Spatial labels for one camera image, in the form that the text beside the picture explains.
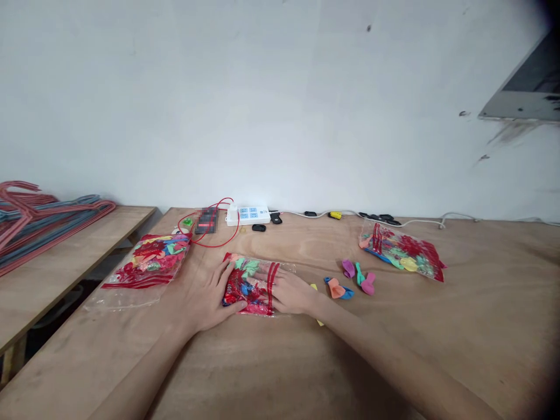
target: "power strip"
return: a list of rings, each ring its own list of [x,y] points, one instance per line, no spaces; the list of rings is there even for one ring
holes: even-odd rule
[[[238,215],[240,226],[270,223],[270,212],[266,206],[237,207],[237,204],[231,204],[227,212],[228,226],[237,226]]]

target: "yellow balloon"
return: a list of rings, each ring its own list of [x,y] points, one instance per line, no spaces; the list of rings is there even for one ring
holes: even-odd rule
[[[414,261],[414,258],[411,257],[401,258],[399,262],[408,271],[418,270],[418,265],[416,264],[416,261]]]

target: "clear plastic bag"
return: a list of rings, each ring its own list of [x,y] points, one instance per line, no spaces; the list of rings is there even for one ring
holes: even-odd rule
[[[191,235],[144,235],[124,263],[85,303],[88,310],[122,310],[159,301],[190,248]]]
[[[430,242],[367,220],[363,223],[359,244],[361,249],[400,270],[415,271],[443,283],[443,269],[447,267]]]
[[[273,316],[272,284],[274,277],[280,268],[295,273],[296,267],[285,262],[275,263],[230,253],[227,253],[223,260],[233,262],[235,268],[227,279],[222,304],[229,306],[239,300],[245,300],[247,307],[239,313]]]

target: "wooden table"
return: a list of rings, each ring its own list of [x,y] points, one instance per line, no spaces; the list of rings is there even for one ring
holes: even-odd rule
[[[171,209],[152,233],[187,214]],[[527,414],[554,379],[560,298],[560,229],[535,223],[448,220],[404,231],[433,242],[449,266],[446,283],[399,271],[358,247],[362,221],[282,215],[265,233],[245,232],[222,248],[194,246],[159,304],[122,312],[78,309],[0,393],[0,418],[86,419],[146,354],[186,284],[208,276],[224,252],[290,261],[307,282],[326,276],[356,291],[338,302],[382,323],[404,346],[440,366],[506,419]],[[206,243],[232,228],[220,220]],[[377,274],[376,294],[359,291],[340,261]],[[326,286],[320,291],[327,293]],[[180,356],[149,415],[204,418],[416,418],[407,404],[327,328],[306,316],[234,316],[198,334]]]
[[[25,336],[33,324],[123,240],[134,236],[154,211],[154,207],[119,206],[0,278],[0,355],[6,352],[3,384],[21,366]]]

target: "white wall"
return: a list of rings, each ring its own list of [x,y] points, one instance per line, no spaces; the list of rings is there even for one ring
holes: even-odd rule
[[[546,31],[527,0],[4,0],[0,179],[560,220],[558,127],[476,119]]]

